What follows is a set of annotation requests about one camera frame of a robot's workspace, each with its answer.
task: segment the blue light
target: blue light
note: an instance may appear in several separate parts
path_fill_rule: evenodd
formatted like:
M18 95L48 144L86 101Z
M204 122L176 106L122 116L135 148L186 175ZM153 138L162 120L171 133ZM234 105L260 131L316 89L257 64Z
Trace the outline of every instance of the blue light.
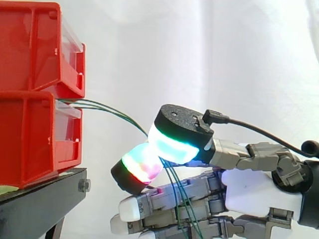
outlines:
M199 149L162 134L153 124L149 132L149 143L156 154L173 163L185 164L191 161Z

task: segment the stacked red bins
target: stacked red bins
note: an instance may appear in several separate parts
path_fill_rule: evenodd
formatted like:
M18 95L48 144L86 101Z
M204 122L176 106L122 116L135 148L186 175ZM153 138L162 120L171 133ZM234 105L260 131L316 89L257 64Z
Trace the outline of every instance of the stacked red bins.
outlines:
M85 47L51 2L0 1L0 185L24 188L81 163Z

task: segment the white fingertip pad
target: white fingertip pad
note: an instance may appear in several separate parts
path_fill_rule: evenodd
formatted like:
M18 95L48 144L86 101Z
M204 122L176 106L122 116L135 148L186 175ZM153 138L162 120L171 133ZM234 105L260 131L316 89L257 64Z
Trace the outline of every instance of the white fingertip pad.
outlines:
M135 222L141 219L139 204L135 197L129 197L121 201L119 212L123 222Z
M128 235L128 223L123 222L119 214L116 214L110 220L111 232L115 235Z
M155 233L154 232L147 231L147 232L142 233L139 236L139 239L156 239L156 237L155 237Z

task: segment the green wire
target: green wire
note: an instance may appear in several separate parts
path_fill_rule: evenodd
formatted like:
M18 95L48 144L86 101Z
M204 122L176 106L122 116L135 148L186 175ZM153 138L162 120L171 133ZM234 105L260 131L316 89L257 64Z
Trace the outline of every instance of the green wire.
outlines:
M186 200L187 200L187 202L188 202L188 204L189 204L189 207L190 207L190 209L191 209L191 212L192 212L192 214L193 214L193 217L194 217L194 219L195 219L195 222L196 222L196 224L197 224L197 227L195 226L195 224L194 224L194 222L193 222L193 220L192 220L192 218L191 218L191 215L190 215L189 210L188 210L188 208L187 208L186 202L183 201L183 202L184 202L184 205L185 205L186 212L187 212L187 214L188 214L188 216L189 216L189 219L191 220L191 224L192 224L193 227L195 228L195 230L196 230L196 232L198 233L198 235L200 236L200 238L203 239L203 235L202 235L202 233L201 233L201 229L200 229L200 227L199 227L198 220L197 220L197 218L196 218L196 216L195 216L194 209L193 209L193 207L192 207L192 205L191 205L191 202L190 202L190 200L189 200L189 198L188 198L188 196L187 196L187 193L186 193L186 191L185 191L183 185L181 184L181 181L180 181L180 179L179 179L179 177L178 177L176 171L175 171L175 170L172 170L173 167L172 167L171 163L167 161L167 164L168 164L168 168L171 170L171 173L172 173L172 175L173 175L173 177L174 177L176 183L178 184L178 188L180 189L180 193L182 194L182 192L183 192L184 195L185 195L185 197L186 197Z
M80 99L80 100L79 100L79 99L59 99L59 100L62 101L62 102L65 102L65 103L76 104L76 105L80 105L80 106L90 106L90 107L79 107L80 109L100 110L100 111L104 111L104 112L111 113L111 114L113 114L113 115L115 115L115 116L118 116L118 117L122 118L123 120L125 120L125 121L131 123L132 125L134 125L135 127L137 127L145 136L148 136L147 133L142 129L142 127L141 127L135 120L133 120L131 117L129 117L129 116L126 115L125 113L122 113L121 111L119 111L119 110L117 110L117 109L115 109L115 108L112 108L112 107L110 107L110 106L104 105L104 104L99 103L99 102L95 102L95 101L91 101L91 100L85 100L85 99ZM106 107L106 108L108 108L108 109L111 109L111 110L113 110L113 111L115 111L115 112L110 111L110 110L107 110L107 109L105 109L105 108L103 108L103 107L100 107L100 106L96 106L96 105L92 105L92 104L87 104L87 103L79 103L79 102L77 102L77 101L85 101L85 102L94 103L94 104L97 104L97 105ZM171 185L172 185L172 188L173 188L174 197L175 197L175 203L176 203L176 210L177 210L177 223L178 223L178 226L179 226L179 227L181 228L181 230L183 231L183 234L184 234L185 238L188 239L188 235L186 234L186 232L185 232L185 230L184 230L184 228L183 228L183 226L181 225L181 222L180 222L180 215L179 215L179 207L178 207L178 201L177 201L177 194L176 194L176 190L175 190L175 187L174 187L174 183L173 183L173 181L172 181L172 178L171 178L171 176L170 176L170 174L169 174L169 172L168 172L168 170L167 170L167 167L169 168L171 174L172 174L173 177L174 177L174 180L176 181L176 184L177 184L177 186L178 186L180 195L181 195L181 197L182 197L182 201L183 201L183 203L184 203L184 205L185 205L185 208L186 208L187 214L188 214L188 216L189 216L189 218L190 218L190 220L191 220L191 223L192 223L193 227L195 228L196 232L197 232L197 233L200 235L200 237L203 239L202 233L201 233L201 231L200 231L200 227L199 227L199 225L198 225L198 220L196 219L196 216L195 216L194 210L193 210L193 208L192 208L191 202L190 202L190 200L189 200L189 198L188 198L188 196L187 196L187 193L186 193L184 187L182 186L182 184L181 184L181 182L180 182L180 179L179 179L179 177L178 177L176 171L174 170L174 168L172 167L172 165L171 165L169 162L167 162L167 164L166 164L166 162L165 162L163 159L161 159L161 161L162 161L162 163L163 163L164 166L166 165L166 167L164 167L164 168L165 168L165 171L166 171L166 173L167 173L167 176L168 176L168 178L169 178L169 180L170 180L170 183L171 183ZM196 226L195 226L195 224L194 224L194 222L193 222L193 220L192 220L192 218L191 218L191 215L190 215L190 213L189 213L188 206L187 206L187 204L186 204L186 201L185 201L185 198L184 198L184 197L186 197L186 199L187 199L187 201L188 201L188 203L189 203L189 206L190 206L190 208L191 208L192 214L193 214L194 219L195 219L195 221L196 221L196 223L197 223L198 229L196 228Z
M59 100L60 100L60 101L65 101L65 102L68 102L68 103L72 103L72 104L74 104L74 103L80 104L80 103L78 103L78 101L84 101L84 102L89 102L89 103L97 104L97 105L99 105L99 106L108 108L108 109L110 109L110 110L112 110L112 111L115 111L115 112L117 112L117 113L119 113L119 114L122 114L122 115L124 115L125 117L131 119L132 122L134 122L134 124L136 124L136 125L139 126L139 128L141 129L141 131L143 132L143 134L145 134L145 135L147 136L146 132L142 129L142 127L141 127L135 120L133 120L133 119L132 119L131 117L129 117L127 114L125 114L125 113L123 113L123 112L121 112L121 111L119 111L119 110L117 110L117 109L115 109L115 108L113 108L113 107L107 106L107 105L102 104L102 103L97 102L97 101L92 101L92 100L87 100L87 99L74 99L74 98L73 98L73 99L59 99Z
M161 159L161 163L163 164L163 166L165 166L165 161L163 159ZM175 190L175 187L174 187L174 183L173 183L173 180L171 179L171 176L167 170L166 167L164 167L165 171L166 171L166 174L168 175L168 178L169 178L169 181L170 181L170 184L173 188L173 192L174 192L174 197L175 197L175 204L176 204L176 211L177 211L177 223L178 223L178 226L180 227L180 229L182 230L183 234L184 234L184 237L186 239L188 239L188 235L186 234L185 230L184 230L184 227L181 225L180 223L180 215L179 215L179 206L178 206L178 201L177 201L177 193L176 193L176 190Z
M111 113L117 117L120 117L124 120L126 120L127 122L133 124L135 127L137 127L139 130L142 131L143 134L145 134L147 136L147 133L142 129L142 127L136 123L131 117L129 117L128 115L126 114L123 114L120 112L119 113L116 113L116 112L113 112L113 111L110 111L110 110L107 110L103 107L100 107L100 106L95 106L93 104L86 104L86 103L78 103L78 102L71 102L71 101L65 101L65 100L61 100L62 102L65 102L65 103L72 103L72 104L75 104L75 105L79 105L79 106L91 106L92 108L89 108L89 107L79 107L81 109L92 109L92 110L101 110L101 111L105 111L105 112L108 112L108 113Z

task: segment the white wall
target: white wall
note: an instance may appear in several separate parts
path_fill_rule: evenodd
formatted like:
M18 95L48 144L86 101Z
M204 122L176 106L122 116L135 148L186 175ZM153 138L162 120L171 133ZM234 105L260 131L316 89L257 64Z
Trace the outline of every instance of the white wall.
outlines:
M87 45L87 99L123 110L144 128L161 105L174 103L221 111L296 146L319 140L319 64L304 0L58 2ZM235 126L214 129L216 137L236 142L265 140ZM83 138L81 166L88 167L92 190L66 217L62 238L119 239L109 220L128 194L110 169L145 139L100 112L85 112ZM163 183L164 174L156 181ZM319 237L294 230L288 238Z

